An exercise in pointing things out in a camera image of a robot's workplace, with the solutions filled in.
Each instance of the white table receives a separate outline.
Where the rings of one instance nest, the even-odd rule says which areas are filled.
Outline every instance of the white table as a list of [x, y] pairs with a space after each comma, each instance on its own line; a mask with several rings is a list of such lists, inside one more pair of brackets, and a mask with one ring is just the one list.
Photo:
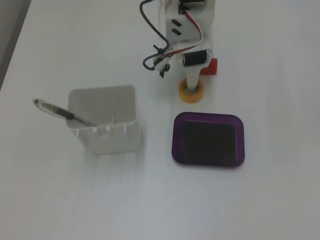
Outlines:
[[[143, 68], [156, 36], [139, 2], [32, 0], [0, 91], [0, 239], [319, 238], [320, 1], [217, 0], [218, 74], [195, 104], [179, 99], [174, 71]], [[91, 156], [32, 104], [125, 84], [137, 90], [138, 153]], [[243, 165], [175, 163], [186, 111], [240, 117]]]

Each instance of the pen holder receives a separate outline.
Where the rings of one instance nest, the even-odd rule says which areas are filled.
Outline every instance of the pen holder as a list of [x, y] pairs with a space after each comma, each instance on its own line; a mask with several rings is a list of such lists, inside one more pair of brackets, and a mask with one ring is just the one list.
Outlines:
[[93, 155], [136, 152], [142, 145], [136, 90], [131, 85], [73, 90], [68, 110], [99, 125], [85, 127], [66, 121]]

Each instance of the purple tray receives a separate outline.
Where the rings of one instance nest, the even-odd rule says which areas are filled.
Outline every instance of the purple tray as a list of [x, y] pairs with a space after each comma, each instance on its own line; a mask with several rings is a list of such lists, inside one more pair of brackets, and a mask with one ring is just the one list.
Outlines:
[[172, 156], [181, 164], [238, 167], [245, 160], [244, 124], [234, 115], [180, 113], [174, 120]]

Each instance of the ballpoint pen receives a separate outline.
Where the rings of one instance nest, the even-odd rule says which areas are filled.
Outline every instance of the ballpoint pen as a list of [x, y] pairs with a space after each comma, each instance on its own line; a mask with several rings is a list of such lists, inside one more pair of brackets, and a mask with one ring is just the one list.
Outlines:
[[36, 98], [36, 99], [33, 99], [33, 103], [38, 109], [44, 111], [47, 114], [53, 115], [55, 117], [58, 117], [61, 119], [67, 119], [69, 121], [78, 123], [78, 124], [85, 126], [85, 127], [88, 127], [88, 128], [98, 126], [97, 124], [95, 124], [91, 121], [85, 120], [82, 117], [79, 117], [79, 116], [73, 114], [72, 112], [69, 112], [68, 110], [65, 110], [61, 107], [55, 106], [47, 101], [40, 100], [40, 99]]

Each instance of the black cable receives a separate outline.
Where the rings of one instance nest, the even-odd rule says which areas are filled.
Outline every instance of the black cable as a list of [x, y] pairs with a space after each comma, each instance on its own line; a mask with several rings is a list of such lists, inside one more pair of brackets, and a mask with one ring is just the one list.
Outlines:
[[165, 36], [163, 36], [163, 35], [161, 34], [161, 32], [159, 32], [158, 29], [155, 28], [155, 26], [149, 21], [149, 19], [147, 18], [147, 16], [146, 16], [145, 13], [144, 13], [143, 6], [144, 6], [145, 4], [147, 4], [147, 3], [152, 2], [152, 1], [153, 1], [153, 0], [145, 0], [145, 1], [142, 1], [142, 2], [140, 3], [140, 13], [141, 13], [142, 17], [144, 18], [144, 20], [146, 21], [146, 23], [153, 29], [153, 31], [155, 31], [156, 34], [158, 34], [159, 37], [162, 38], [162, 39], [165, 41], [166, 46], [165, 46], [165, 48], [157, 48], [158, 53], [153, 54], [153, 55], [151, 55], [151, 56], [148, 56], [148, 57], [146, 57], [146, 58], [143, 60], [143, 66], [144, 66], [146, 69], [150, 70], [150, 71], [154, 71], [154, 70], [155, 70], [155, 66], [149, 67], [149, 66], [146, 64], [146, 61], [148, 61], [149, 59], [154, 58], [154, 57], [156, 57], [156, 56], [160, 56], [160, 55], [164, 54], [165, 51], [166, 51], [166, 50], [169, 48], [169, 46], [170, 46], [170, 43], [169, 43], [168, 39], [166, 39]]

